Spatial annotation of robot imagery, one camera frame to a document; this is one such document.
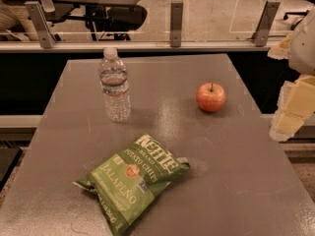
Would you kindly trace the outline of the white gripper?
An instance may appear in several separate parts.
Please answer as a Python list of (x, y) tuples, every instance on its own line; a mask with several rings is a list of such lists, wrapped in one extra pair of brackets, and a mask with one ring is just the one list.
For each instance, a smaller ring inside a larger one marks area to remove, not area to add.
[(315, 112), (315, 7), (279, 44), (267, 54), (276, 60), (288, 58), (289, 67), (301, 74), (281, 88), (270, 137), (277, 142), (292, 138)]

